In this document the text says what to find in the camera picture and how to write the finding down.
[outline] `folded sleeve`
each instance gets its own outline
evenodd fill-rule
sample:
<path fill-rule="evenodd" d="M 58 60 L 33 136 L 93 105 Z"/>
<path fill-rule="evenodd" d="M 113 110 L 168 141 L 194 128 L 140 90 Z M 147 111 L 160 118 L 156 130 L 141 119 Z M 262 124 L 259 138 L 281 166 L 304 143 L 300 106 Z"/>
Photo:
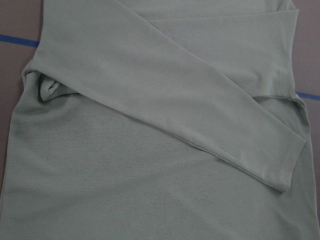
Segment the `folded sleeve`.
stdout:
<path fill-rule="evenodd" d="M 159 128 L 280 192 L 290 188 L 304 138 L 130 8 L 95 3 L 45 0 L 40 43 L 24 73 L 39 71 L 53 88 Z"/>

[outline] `waffle knit fabric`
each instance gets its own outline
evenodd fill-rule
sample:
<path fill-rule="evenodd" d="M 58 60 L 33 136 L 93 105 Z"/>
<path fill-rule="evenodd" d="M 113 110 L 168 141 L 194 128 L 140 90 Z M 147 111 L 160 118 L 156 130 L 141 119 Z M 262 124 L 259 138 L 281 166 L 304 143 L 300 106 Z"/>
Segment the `waffle knit fabric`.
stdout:
<path fill-rule="evenodd" d="M 290 0 L 44 0 L 1 240 L 320 240 Z"/>

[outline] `long-sleeve shirt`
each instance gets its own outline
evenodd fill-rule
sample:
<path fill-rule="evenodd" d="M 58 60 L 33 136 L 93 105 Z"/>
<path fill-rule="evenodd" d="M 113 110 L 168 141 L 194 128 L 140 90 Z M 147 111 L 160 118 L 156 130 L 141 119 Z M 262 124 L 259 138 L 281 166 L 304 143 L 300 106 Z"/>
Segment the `long-sleeve shirt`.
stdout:
<path fill-rule="evenodd" d="M 290 0 L 44 0 L 0 239 L 320 240 Z"/>

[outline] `fabric fold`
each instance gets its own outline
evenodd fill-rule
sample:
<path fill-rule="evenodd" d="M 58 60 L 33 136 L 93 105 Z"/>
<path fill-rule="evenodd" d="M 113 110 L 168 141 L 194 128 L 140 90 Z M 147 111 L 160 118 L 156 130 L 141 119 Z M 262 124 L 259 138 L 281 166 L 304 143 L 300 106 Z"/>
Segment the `fabric fold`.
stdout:
<path fill-rule="evenodd" d="M 24 71 L 157 127 L 280 192 L 290 188 L 303 137 L 130 8 L 98 3 L 44 1 L 40 44 Z"/>
<path fill-rule="evenodd" d="M 75 94 L 77 92 L 54 79 L 41 74 L 39 77 L 39 93 L 43 101 L 48 101 L 61 95 Z"/>

